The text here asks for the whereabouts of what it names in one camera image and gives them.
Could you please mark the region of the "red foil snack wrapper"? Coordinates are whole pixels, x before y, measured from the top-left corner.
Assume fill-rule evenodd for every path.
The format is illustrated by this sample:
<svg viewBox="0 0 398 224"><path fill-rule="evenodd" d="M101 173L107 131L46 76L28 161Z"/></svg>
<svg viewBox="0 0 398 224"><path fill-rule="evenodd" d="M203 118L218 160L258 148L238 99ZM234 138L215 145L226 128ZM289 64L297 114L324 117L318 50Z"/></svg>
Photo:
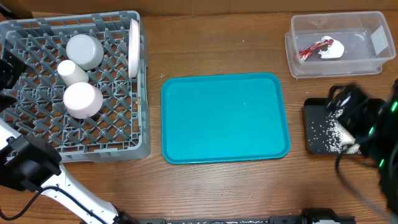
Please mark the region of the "red foil snack wrapper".
<svg viewBox="0 0 398 224"><path fill-rule="evenodd" d="M301 61L306 61L306 59L311 56L314 50L317 48L323 47L325 45L331 45L334 42L333 39L328 39L328 40L319 40L318 42L315 42L313 45L311 45L308 49L306 50L301 50L299 52L299 57Z"/></svg>

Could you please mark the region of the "white paper cup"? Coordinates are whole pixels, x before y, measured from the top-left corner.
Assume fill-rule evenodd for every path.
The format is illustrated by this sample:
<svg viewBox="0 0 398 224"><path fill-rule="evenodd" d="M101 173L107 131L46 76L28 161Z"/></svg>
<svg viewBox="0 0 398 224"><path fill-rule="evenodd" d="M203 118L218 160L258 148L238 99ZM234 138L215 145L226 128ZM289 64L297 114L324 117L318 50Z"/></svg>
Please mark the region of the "white paper cup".
<svg viewBox="0 0 398 224"><path fill-rule="evenodd" d="M71 60L61 61L57 67L57 72L66 86L78 82L88 83L89 80L88 74Z"/></svg>

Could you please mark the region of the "white round plate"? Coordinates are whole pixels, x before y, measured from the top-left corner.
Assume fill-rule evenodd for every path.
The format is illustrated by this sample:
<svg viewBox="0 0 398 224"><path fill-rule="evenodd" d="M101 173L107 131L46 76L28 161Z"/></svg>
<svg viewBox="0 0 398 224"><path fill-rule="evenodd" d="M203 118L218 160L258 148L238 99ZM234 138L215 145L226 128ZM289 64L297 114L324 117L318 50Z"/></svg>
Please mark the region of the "white round plate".
<svg viewBox="0 0 398 224"><path fill-rule="evenodd" d="M131 19L129 28L128 45L128 74L129 78L135 78L139 71L140 56L140 27L139 23Z"/></svg>

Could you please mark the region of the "grey shallow bowl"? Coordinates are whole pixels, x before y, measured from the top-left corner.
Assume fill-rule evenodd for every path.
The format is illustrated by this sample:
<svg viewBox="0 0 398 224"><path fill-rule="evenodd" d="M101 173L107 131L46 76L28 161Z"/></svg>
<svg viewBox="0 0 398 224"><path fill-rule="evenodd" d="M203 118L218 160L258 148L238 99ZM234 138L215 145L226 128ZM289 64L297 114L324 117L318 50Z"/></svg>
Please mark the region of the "grey shallow bowl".
<svg viewBox="0 0 398 224"><path fill-rule="evenodd" d="M78 34L72 37L66 47L67 57L84 70L96 68L104 57L101 42L90 35Z"/></svg>

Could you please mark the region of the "white napkin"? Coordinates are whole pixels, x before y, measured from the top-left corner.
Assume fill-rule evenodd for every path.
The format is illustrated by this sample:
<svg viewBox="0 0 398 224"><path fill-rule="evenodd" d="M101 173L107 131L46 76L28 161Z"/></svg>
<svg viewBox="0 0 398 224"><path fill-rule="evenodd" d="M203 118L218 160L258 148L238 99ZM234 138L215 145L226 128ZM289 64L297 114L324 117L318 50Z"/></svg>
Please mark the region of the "white napkin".
<svg viewBox="0 0 398 224"><path fill-rule="evenodd" d="M321 38L321 40L325 39L328 40L333 38L330 36L324 36ZM342 57L345 51L344 45L338 40L333 40L334 42L331 45L327 45L326 50L319 50L318 54L321 56L322 59L335 59Z"/></svg>

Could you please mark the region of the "pink upturned bowl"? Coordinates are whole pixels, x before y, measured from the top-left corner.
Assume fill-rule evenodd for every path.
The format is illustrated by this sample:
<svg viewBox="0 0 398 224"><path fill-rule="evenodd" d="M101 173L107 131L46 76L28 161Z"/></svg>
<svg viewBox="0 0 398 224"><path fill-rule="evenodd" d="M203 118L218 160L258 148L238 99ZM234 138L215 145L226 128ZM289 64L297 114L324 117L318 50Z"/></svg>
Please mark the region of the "pink upturned bowl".
<svg viewBox="0 0 398 224"><path fill-rule="evenodd" d="M89 83L78 82L65 90L63 104L70 116L85 119L100 111L103 105L103 94Z"/></svg>

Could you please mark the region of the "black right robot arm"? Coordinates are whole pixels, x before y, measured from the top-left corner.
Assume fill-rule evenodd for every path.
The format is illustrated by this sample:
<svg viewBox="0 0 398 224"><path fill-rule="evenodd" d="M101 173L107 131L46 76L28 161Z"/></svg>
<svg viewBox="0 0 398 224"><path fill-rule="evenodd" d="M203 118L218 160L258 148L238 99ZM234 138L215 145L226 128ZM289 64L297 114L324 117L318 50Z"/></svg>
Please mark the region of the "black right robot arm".
<svg viewBox="0 0 398 224"><path fill-rule="evenodd" d="M326 110L336 117L359 146L364 157L374 161L379 172L381 192L387 208L397 215L397 81L391 85L387 101L370 98L355 83L333 85L328 92Z"/></svg>

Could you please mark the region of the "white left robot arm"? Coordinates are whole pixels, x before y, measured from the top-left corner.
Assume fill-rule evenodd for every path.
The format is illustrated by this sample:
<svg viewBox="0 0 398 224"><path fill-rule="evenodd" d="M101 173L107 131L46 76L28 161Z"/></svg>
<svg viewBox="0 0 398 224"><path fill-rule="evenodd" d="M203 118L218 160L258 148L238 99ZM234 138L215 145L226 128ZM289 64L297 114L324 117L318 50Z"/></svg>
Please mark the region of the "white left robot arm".
<svg viewBox="0 0 398 224"><path fill-rule="evenodd" d="M98 198L75 180L62 164L61 155L34 130L21 134L1 121L1 185L10 189L29 190L46 195L85 223L136 223L137 221L112 203Z"/></svg>

